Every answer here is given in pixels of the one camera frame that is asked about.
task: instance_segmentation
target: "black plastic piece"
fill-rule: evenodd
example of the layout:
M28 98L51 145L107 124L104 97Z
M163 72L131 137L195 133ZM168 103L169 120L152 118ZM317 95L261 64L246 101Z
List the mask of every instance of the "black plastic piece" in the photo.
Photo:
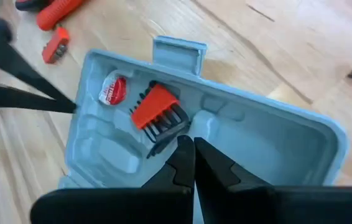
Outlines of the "black plastic piece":
M352 187L275 187L277 223L352 223Z
M49 4L49 0L18 0L15 2L16 9L29 12L39 12Z
M187 136L178 143L143 187L56 190L34 203L31 223L192 223L194 143Z
M164 118L158 117L158 121L153 121L154 127L159 131L158 135L155 135L155 144L147 155L147 159L156 154L160 154L167 145L182 131L188 129L190 121L188 115L179 105L172 105L171 109L174 114L176 114L180 121L174 121L173 115L167 111L167 119L170 121L170 124L165 121Z

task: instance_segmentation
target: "wood grain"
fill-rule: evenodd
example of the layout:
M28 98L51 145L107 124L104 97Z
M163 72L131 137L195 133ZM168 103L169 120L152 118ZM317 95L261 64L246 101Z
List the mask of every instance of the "wood grain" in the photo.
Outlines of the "wood grain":
M338 184L352 185L352 0L90 0L67 17L69 51L44 64L35 14L3 1L0 16L14 47L74 99L86 53L105 49L151 61L157 35L206 42L207 79L248 90L339 121L351 152ZM39 93L0 71L0 83ZM67 173L69 114L0 109L0 223L28 223L29 209Z

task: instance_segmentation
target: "plastic tray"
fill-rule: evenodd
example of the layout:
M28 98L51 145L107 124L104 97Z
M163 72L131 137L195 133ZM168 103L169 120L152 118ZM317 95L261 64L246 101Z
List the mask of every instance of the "plastic tray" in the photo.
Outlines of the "plastic tray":
M253 174L274 185L329 185L348 150L344 130L330 118L200 77L206 45L158 37L154 63L103 50L83 66L66 149L70 173L60 187L140 187L170 157L175 141L146 159L152 143L129 109L151 80L180 100L200 136ZM104 78L127 78L127 97L116 106L98 101Z

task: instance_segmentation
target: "red tool handle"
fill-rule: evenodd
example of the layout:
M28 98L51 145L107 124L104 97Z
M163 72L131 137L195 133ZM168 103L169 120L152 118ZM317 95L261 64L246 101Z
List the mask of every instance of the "red tool handle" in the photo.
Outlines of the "red tool handle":
M74 11L85 0L54 0L37 16L38 26L42 30L52 29L58 21Z

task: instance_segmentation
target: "red tool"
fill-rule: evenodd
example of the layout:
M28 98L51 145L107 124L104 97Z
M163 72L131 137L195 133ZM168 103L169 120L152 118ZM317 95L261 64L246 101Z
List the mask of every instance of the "red tool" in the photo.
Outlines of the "red tool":
M53 29L59 21L82 5L85 0L17 0L20 11L40 11L37 24L42 30Z
M161 153L178 133L188 129L190 122L178 99L163 85L152 81L139 96L142 101L137 101L134 111L131 109L132 121L154 143L147 155L150 158Z
M56 62L67 51L67 44L70 41L68 31L63 27L58 27L42 51L42 56L46 63Z
M82 5L85 0L54 0L37 16L38 26L42 30L52 29L56 23Z
M178 104L178 99L160 84L154 85L148 95L132 114L132 121L137 128L143 129L158 115Z

